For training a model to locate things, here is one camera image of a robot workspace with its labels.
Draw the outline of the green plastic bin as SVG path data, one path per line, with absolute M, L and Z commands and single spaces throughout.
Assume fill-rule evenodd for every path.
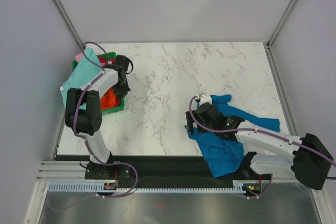
M 63 88 L 65 92 L 70 88 L 97 91 L 102 113 L 114 113 L 124 108 L 124 97 L 130 91 L 127 75 L 132 71 L 133 63 L 128 57 L 115 52 L 98 55 L 88 47 L 75 56 L 72 73 Z

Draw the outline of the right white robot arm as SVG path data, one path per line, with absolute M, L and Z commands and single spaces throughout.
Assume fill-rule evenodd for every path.
M 282 135 L 241 116 L 225 116 L 208 102 L 188 110 L 186 123 L 190 135 L 213 133 L 220 143 L 250 144 L 271 152 L 271 155 L 249 152 L 244 156 L 240 172 L 248 179 L 257 174 L 293 176 L 303 185 L 321 190 L 335 165 L 330 152 L 313 134 Z

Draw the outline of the teal t shirt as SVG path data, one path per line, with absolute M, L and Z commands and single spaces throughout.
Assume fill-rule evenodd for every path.
M 84 56 L 82 56 L 70 77 L 60 87 L 64 107 L 66 107 L 67 92 L 70 88 L 81 88 L 82 86 L 87 86 L 87 84 L 91 82 L 100 72 L 101 68 L 92 64 Z

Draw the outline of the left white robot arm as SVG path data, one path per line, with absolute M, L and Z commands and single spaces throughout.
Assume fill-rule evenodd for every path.
M 133 62 L 124 55 L 117 55 L 115 62 L 104 65 L 92 80 L 67 91 L 65 124 L 72 129 L 75 136 L 83 139 L 90 161 L 98 164 L 97 173 L 103 178 L 114 175 L 115 165 L 112 163 L 112 153 L 100 132 L 100 100 L 109 89 L 121 98 L 131 91 L 127 81 L 128 69 L 133 70 Z

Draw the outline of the blue t shirt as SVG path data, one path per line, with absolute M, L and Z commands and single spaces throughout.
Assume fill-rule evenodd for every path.
M 213 105 L 225 116 L 239 116 L 257 126 L 280 131 L 279 119 L 259 118 L 236 107 L 230 106 L 232 96 L 211 95 Z M 197 128 L 193 128 L 194 134 L 188 134 L 189 138 L 195 140 L 201 150 L 204 160 L 207 162 L 213 177 L 221 177 L 236 172 L 244 158 L 244 148 L 242 143 L 225 141 L 213 132 L 200 133 Z

